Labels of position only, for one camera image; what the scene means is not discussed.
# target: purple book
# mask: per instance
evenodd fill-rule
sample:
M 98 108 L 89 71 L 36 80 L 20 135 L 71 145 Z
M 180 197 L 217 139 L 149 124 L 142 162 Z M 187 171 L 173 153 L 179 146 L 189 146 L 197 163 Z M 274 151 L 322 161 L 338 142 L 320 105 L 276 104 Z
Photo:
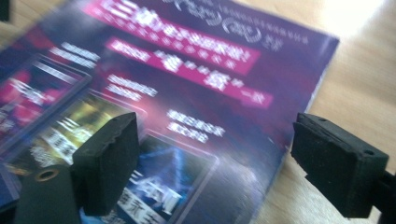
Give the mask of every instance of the purple book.
M 54 102 L 34 132 L 0 148 L 8 169 L 0 188 L 13 192 L 0 203 L 17 198 L 24 175 L 71 164 L 66 154 L 98 125 L 134 111 L 139 165 L 111 214 L 81 211 L 84 223 L 249 223 L 338 42 L 231 1 L 67 1 L 0 52 L 0 81 L 37 55 L 51 61 L 47 72 L 92 80 L 68 93 L 69 103 Z M 0 136 L 12 128 L 6 121 Z

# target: black object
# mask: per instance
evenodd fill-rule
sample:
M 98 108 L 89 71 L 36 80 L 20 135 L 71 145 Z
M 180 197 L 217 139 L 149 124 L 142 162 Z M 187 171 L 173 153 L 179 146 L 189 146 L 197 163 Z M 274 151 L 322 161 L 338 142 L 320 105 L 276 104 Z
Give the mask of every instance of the black object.
M 25 177 L 15 224 L 76 224 L 81 206 L 88 216 L 107 215 L 138 155 L 136 114 L 110 120 L 73 154 L 70 168 L 56 165 Z
M 10 0 L 0 0 L 0 21 L 9 21 Z
M 368 217 L 374 205 L 382 223 L 396 223 L 396 177 L 389 156 L 331 123 L 299 114 L 291 156 L 344 217 Z

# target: book cover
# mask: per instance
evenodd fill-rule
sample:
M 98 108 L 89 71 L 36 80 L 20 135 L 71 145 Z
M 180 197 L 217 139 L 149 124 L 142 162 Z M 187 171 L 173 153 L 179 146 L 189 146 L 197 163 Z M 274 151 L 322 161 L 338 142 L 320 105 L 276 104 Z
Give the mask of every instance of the book cover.
M 138 167 L 111 214 L 81 211 L 85 223 L 249 223 L 337 45 L 336 37 L 231 1 L 67 1 L 0 52 L 3 86 L 37 57 L 51 62 L 53 77 L 90 77 L 68 89 L 67 102 L 54 102 L 34 132 L 2 113 L 1 132 L 22 132 L 1 148 L 5 200 L 18 197 L 24 175 L 71 164 L 106 120 L 134 111 Z M 41 93 L 44 84 L 28 89 Z M 3 105 L 16 92 L 37 107 L 14 86 L 2 88 Z

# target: wooden surface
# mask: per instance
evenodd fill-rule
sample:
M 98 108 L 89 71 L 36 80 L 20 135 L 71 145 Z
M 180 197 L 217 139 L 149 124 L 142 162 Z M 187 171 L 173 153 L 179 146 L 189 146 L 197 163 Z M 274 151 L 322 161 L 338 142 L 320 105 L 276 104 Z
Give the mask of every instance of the wooden surface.
M 0 22 L 0 48 L 63 0 L 14 0 L 13 21 Z M 396 1 L 237 0 L 313 29 L 341 43 L 310 109 L 390 155 L 396 170 Z M 376 223 L 343 218 L 288 156 L 257 223 Z

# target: table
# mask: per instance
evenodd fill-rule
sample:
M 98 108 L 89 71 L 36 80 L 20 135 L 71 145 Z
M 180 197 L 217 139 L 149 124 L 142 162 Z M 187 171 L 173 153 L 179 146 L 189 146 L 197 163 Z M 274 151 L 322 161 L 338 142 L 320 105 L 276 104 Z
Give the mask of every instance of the table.
M 63 0 L 14 0 L 11 23 L 0 23 L 0 48 Z M 340 38 L 309 113 L 324 117 L 390 155 L 396 171 L 396 0 L 236 0 Z M 257 223 L 376 223 L 343 218 L 304 179 L 288 155 Z

